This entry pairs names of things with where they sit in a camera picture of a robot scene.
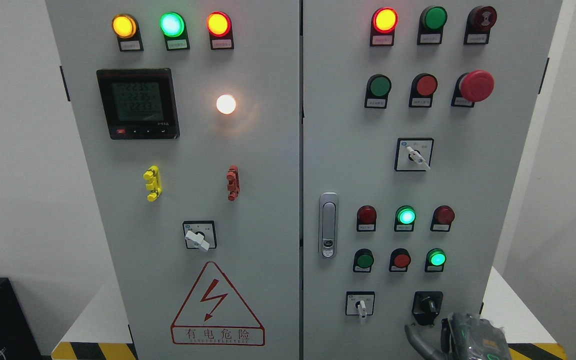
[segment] lcd display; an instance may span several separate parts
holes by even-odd
[[[112,82],[110,86],[118,121],[164,120],[158,82]]]

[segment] digital power meter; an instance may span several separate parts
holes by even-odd
[[[176,139],[179,123],[169,68],[96,71],[111,139]]]

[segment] red push button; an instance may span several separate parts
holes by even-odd
[[[400,253],[399,255],[395,256],[393,265],[400,269],[407,268],[410,265],[410,256],[406,255],[405,253]]]
[[[485,70],[474,70],[461,80],[459,91],[467,101],[478,103],[486,100],[495,88],[495,79]]]
[[[370,205],[365,205],[357,211],[357,219],[362,224],[374,224],[377,221],[377,210]]]
[[[416,92],[421,96],[430,96],[437,91],[437,79],[434,76],[425,75],[416,82]]]
[[[455,212],[448,205],[442,205],[434,210],[434,219],[438,224],[450,225],[455,221]]]

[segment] white wall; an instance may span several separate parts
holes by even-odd
[[[114,274],[43,0],[0,0],[0,276],[50,354]]]
[[[576,8],[504,278],[576,359]]]

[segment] electric shock warning triangle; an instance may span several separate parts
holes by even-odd
[[[172,342],[199,346],[264,346],[266,330],[214,261],[203,265],[170,325]]]

